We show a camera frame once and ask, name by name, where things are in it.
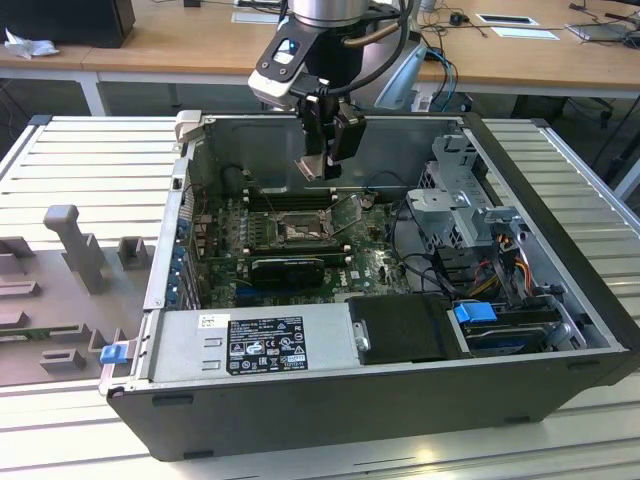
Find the yellow wire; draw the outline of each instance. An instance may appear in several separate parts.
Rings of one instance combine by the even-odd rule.
[[[487,280],[486,282],[484,282],[482,285],[480,285],[478,288],[476,288],[475,290],[473,290],[469,296],[470,297],[474,297],[482,292],[484,292],[486,289],[488,289],[489,287],[491,287],[491,285],[493,283],[495,283],[498,280],[498,276],[494,275],[493,277],[491,277],[489,280]]]

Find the workbench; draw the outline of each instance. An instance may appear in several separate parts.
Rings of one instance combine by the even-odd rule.
[[[627,311],[640,318],[640,264],[634,256],[639,248],[637,217],[552,129],[528,120],[487,120],[486,124],[558,221],[573,232],[579,248]],[[105,198],[117,207],[118,199],[127,203],[131,195],[136,196],[136,205],[160,206],[163,200],[158,195],[166,195],[170,178],[165,166],[179,156],[168,140],[173,135],[168,117],[54,117],[46,126],[29,126],[2,162],[4,210],[28,209],[41,218],[52,201],[78,203],[89,211],[87,206],[105,205]],[[109,183],[105,165],[129,168],[131,178],[126,184],[120,183],[122,179]],[[70,166],[78,178],[73,189],[68,188]],[[167,171],[150,176],[152,168]],[[38,172],[47,182],[37,181]],[[496,193],[506,195],[497,184]],[[122,234],[141,235],[149,245],[155,244],[160,229],[157,215],[141,221],[135,212],[112,210],[120,216],[114,217],[117,222],[109,231],[98,231],[99,225],[82,227],[96,231],[102,246]],[[41,248],[38,242],[51,242],[44,226],[25,228],[25,215],[6,216],[3,227],[24,235],[36,250]],[[173,464],[149,456],[100,396],[97,385],[97,380],[80,380],[0,389],[0,472],[30,480],[52,476],[614,480],[636,478],[640,462],[637,374],[612,387],[587,390],[536,424]],[[287,428],[293,427],[283,422],[283,431]]]
[[[231,5],[203,3],[201,8],[185,9],[178,0],[133,3],[136,23],[122,48],[61,45],[59,55],[30,61],[2,49],[0,77],[78,82],[92,115],[108,114],[101,89],[104,82],[170,84],[174,104],[176,84],[245,85],[275,30],[273,23],[232,22],[237,9]],[[592,21],[570,10],[568,3],[450,0],[447,5],[462,8],[476,24],[481,23],[476,13],[531,16],[545,28]],[[602,21],[607,21],[605,12],[629,15],[634,11],[599,0],[590,1],[588,7]],[[437,15],[419,20],[448,22],[446,10],[440,11],[440,20]],[[458,68],[460,92],[634,98],[640,91],[640,53],[622,45],[581,43],[566,30],[553,31],[559,41],[500,38],[490,29],[483,31],[488,38],[474,28],[448,29],[443,38],[447,57]],[[437,46],[434,34],[425,35]],[[418,80],[418,90],[429,96],[443,80],[441,66],[425,64]]]

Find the blue latch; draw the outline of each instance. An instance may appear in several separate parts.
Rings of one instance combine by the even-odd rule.
[[[126,345],[107,345],[100,352],[100,363],[102,365],[127,363]]]
[[[458,323],[495,322],[498,320],[496,312],[490,303],[468,302],[461,303],[453,309]]]

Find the power supply label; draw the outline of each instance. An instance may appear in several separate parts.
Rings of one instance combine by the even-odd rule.
[[[227,329],[231,375],[307,370],[302,317],[232,320]]]

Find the black cable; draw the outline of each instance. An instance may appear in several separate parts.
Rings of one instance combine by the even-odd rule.
[[[611,135],[609,135],[609,138],[607,138],[605,140],[605,142],[602,144],[602,147],[600,148],[600,150],[598,151],[598,154],[596,155],[596,158],[593,160],[593,162],[589,165],[591,167],[591,169],[595,169],[596,165],[598,164],[598,160],[600,160],[600,157],[602,156],[602,154],[604,153],[605,149],[609,146],[609,144],[611,143],[611,141],[618,135],[618,132],[620,131],[620,129],[622,128],[622,126],[627,122],[627,120],[629,119],[629,117],[631,116],[631,114],[633,113],[633,111],[635,110],[636,106],[638,105],[638,103],[640,103],[640,95],[638,95],[638,97],[635,99],[635,101],[633,102],[633,105],[631,105],[631,108],[629,108],[629,111],[627,112],[627,114],[622,118],[622,120],[620,121],[620,123],[618,124],[618,126],[616,127],[616,129],[611,133]]]
[[[443,48],[443,44],[442,44],[442,35],[436,29],[434,29],[434,32],[438,36],[438,43],[440,44],[440,54],[442,55],[442,58],[446,58],[445,52],[444,52],[444,48]],[[423,38],[424,42],[429,47],[430,45],[429,45],[429,41],[427,40],[427,37],[424,36],[424,33],[422,33],[421,35],[422,35],[422,38]],[[442,81],[442,84],[440,85],[440,88],[438,88],[437,93],[431,99],[431,103],[432,104],[434,104],[436,102],[436,100],[440,97],[440,94],[443,92],[444,87],[447,85],[447,81],[449,80],[449,69],[447,68],[447,64],[445,62],[440,62],[440,64],[442,65],[442,69],[444,70],[444,80]]]
[[[407,38],[409,36],[409,16],[411,15],[411,10],[413,9],[413,3],[414,0],[408,0],[408,4],[405,3],[405,0],[400,0],[401,12],[400,18],[398,19],[398,23],[400,24],[400,41],[398,42],[398,46],[396,47],[395,51],[387,59],[386,62],[380,65],[377,70],[370,73],[366,77],[361,78],[357,82],[339,88],[321,87],[320,89],[318,89],[317,93],[322,96],[332,97],[341,97],[347,95],[354,90],[358,90],[359,88],[369,85],[371,82],[378,79],[378,77],[380,77],[380,75],[386,72],[389,68],[391,68],[402,54],[404,46],[407,44]]]
[[[396,260],[399,263],[404,263],[402,260],[402,257],[400,256],[400,254],[398,253],[398,250],[396,248],[396,228],[398,226],[398,219],[400,218],[400,212],[402,212],[402,208],[407,205],[407,200],[405,199],[402,204],[398,207],[398,211],[396,212],[396,215],[393,219],[393,226],[391,227],[391,252],[393,253],[393,256],[396,257]],[[436,280],[435,278],[432,278],[426,274],[423,274],[420,270],[417,270],[415,268],[413,268],[411,265],[407,265],[406,263],[404,264],[405,268],[407,270],[409,270],[412,273],[415,273],[416,275],[418,275],[420,278],[423,278],[431,283],[433,283],[434,285],[437,285],[438,287],[442,288],[442,286],[440,285],[440,282],[438,280]]]
[[[404,180],[402,180],[402,178],[400,178],[400,176],[398,176],[398,174],[392,170],[380,170],[377,171],[375,173],[372,173],[369,178],[367,178],[367,181],[364,183],[364,190],[365,192],[371,192],[371,182],[373,182],[373,179],[376,177],[379,177],[380,175],[390,175],[392,177],[394,177],[396,180],[398,180],[407,190],[409,190],[409,185],[407,185],[407,182],[405,182]]]
[[[27,120],[31,120],[31,117],[29,115],[27,115],[27,112],[24,111],[24,108],[22,108],[20,106],[20,104],[16,101],[16,99],[13,98],[13,96],[9,93],[9,90],[4,88],[4,85],[2,85],[1,83],[0,83],[0,90],[2,90],[4,92],[4,94],[9,98],[9,100],[11,100],[11,102],[16,107],[18,107],[18,110],[20,110],[20,113],[22,113],[22,115],[24,115],[24,118],[26,118]]]
[[[280,17],[278,18],[278,24],[282,23],[284,17],[287,16],[287,10],[289,9],[289,0],[282,0],[280,3]]]
[[[458,78],[459,78],[459,75],[458,75],[458,67],[456,67],[456,64],[455,64],[455,63],[453,63],[453,62],[452,62],[452,61],[450,61],[450,60],[447,60],[447,62],[449,62],[449,65],[451,65],[451,66],[453,67],[453,70],[454,70],[455,76],[454,76],[454,81],[453,81],[453,88],[451,89],[451,94],[449,95],[449,98],[447,98],[447,101],[446,101],[446,102],[444,102],[444,105],[442,105],[442,111],[443,111],[443,112],[444,112],[444,111],[445,111],[445,109],[449,106],[449,102],[450,102],[450,101],[451,101],[451,99],[453,98],[453,95],[456,93],[456,88],[458,88]]]

